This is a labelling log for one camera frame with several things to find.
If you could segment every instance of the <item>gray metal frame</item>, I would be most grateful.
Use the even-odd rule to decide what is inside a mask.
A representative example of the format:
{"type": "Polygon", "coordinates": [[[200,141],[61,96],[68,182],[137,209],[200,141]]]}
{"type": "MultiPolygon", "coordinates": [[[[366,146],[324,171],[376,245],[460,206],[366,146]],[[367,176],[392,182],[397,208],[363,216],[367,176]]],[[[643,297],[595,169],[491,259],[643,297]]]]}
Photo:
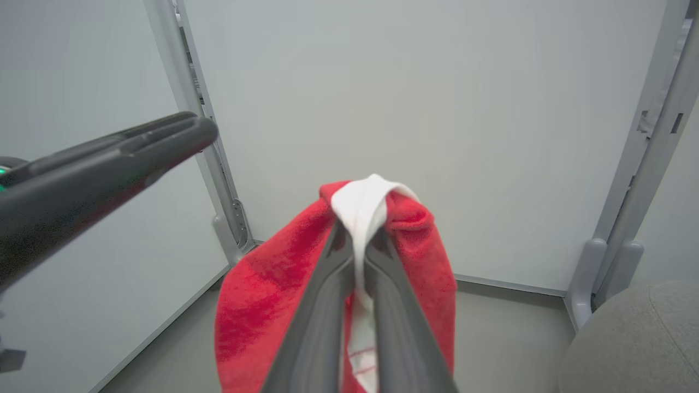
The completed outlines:
{"type": "MultiPolygon", "coordinates": [[[[670,135],[668,123],[673,126],[677,112],[680,110],[670,95],[677,96],[677,87],[670,89],[665,101],[663,114],[658,120],[655,130],[647,133],[638,128],[642,114],[647,111],[659,95],[665,77],[670,71],[672,56],[679,37],[680,29],[687,16],[689,0],[669,1],[661,29],[658,33],[654,52],[649,65],[648,74],[639,99],[631,129],[626,139],[624,150],[619,160],[617,172],[610,187],[599,222],[593,238],[586,242],[573,279],[565,297],[565,305],[575,330],[582,328],[592,315],[592,296],[596,294],[595,303],[604,302],[608,294],[617,293],[628,287],[635,266],[643,255],[643,245],[633,241],[648,206],[660,185],[660,180],[667,169],[672,152],[675,150],[681,130],[670,135]],[[674,139],[671,149],[663,149],[668,138],[674,139]],[[615,277],[605,281],[610,271],[618,271],[615,277]]],[[[672,84],[685,83],[690,56],[682,55],[681,62],[685,65],[685,76],[679,77],[678,65],[672,84]]],[[[684,128],[688,115],[684,116],[680,128],[684,128]]]]}
{"type": "MultiPolygon", "coordinates": [[[[196,91],[172,1],[144,0],[143,3],[178,109],[189,110],[215,121],[201,65],[196,57],[192,33],[189,30],[189,23],[184,12],[184,4],[180,0],[178,8],[182,16],[185,36],[194,60],[194,71],[203,93],[206,110],[202,106],[199,93],[196,91]]],[[[212,225],[226,252],[229,264],[234,266],[247,251],[254,247],[254,242],[248,229],[243,204],[238,198],[231,177],[221,138],[219,137],[213,145],[197,154],[196,160],[216,210],[216,217],[214,217],[212,225]]]]}
{"type": "Polygon", "coordinates": [[[655,132],[610,236],[610,246],[605,259],[612,261],[611,269],[597,292],[598,303],[603,303],[630,285],[640,261],[639,244],[632,242],[655,197],[699,96],[699,28],[696,16],[694,15],[694,22],[655,132]]]}

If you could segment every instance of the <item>red towel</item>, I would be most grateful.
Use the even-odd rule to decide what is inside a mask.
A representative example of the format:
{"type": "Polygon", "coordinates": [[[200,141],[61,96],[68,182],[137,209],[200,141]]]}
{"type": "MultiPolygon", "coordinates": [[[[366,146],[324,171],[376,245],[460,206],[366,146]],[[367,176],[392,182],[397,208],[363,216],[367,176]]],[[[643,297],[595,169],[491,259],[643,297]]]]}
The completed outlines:
{"type": "MultiPolygon", "coordinates": [[[[336,221],[330,200],[348,182],[324,185],[320,199],[260,245],[228,274],[216,313],[215,349],[223,393],[258,392],[336,221]]],[[[454,371],[456,281],[434,217],[419,202],[391,192],[385,228],[454,371]]],[[[345,307],[350,331],[352,298],[345,307]]],[[[349,334],[345,334],[345,347],[349,334]]],[[[345,353],[344,393],[363,392],[345,353]]]]}

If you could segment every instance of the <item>white panel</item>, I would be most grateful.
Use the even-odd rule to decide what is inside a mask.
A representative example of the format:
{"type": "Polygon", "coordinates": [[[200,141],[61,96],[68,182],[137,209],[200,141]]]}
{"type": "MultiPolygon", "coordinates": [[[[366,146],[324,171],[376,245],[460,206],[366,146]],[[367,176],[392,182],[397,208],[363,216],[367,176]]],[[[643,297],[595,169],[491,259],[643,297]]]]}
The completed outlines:
{"type": "Polygon", "coordinates": [[[455,273],[565,290],[664,1],[185,0],[252,233],[371,173],[434,213],[455,273]]]}
{"type": "MultiPolygon", "coordinates": [[[[177,112],[141,0],[0,5],[0,155],[35,159],[177,112]]],[[[88,392],[226,268],[190,159],[0,301],[2,392],[88,392]]]]}
{"type": "Polygon", "coordinates": [[[645,247],[631,285],[699,280],[699,101],[636,234],[645,247]]]}

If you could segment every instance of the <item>gray fabric seat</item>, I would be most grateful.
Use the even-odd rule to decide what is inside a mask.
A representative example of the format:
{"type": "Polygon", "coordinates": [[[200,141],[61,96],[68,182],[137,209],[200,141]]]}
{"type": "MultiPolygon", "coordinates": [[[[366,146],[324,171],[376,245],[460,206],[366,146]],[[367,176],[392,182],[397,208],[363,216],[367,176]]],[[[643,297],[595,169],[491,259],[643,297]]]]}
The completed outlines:
{"type": "Polygon", "coordinates": [[[699,392],[699,281],[632,287],[604,303],[565,354],[564,393],[699,392]]]}

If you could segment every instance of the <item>white cloth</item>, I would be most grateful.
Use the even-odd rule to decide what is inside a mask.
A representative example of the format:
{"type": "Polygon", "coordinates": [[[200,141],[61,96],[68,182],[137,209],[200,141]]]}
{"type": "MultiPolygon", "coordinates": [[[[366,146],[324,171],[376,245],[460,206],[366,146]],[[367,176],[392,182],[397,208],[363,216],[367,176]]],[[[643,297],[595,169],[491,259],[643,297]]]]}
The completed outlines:
{"type": "Polygon", "coordinates": [[[376,174],[347,183],[331,199],[333,212],[352,236],[355,288],[347,353],[352,374],[366,393],[377,393],[379,385],[373,301],[364,286],[364,251],[386,222],[386,195],[392,190],[418,201],[406,186],[376,174]]]}

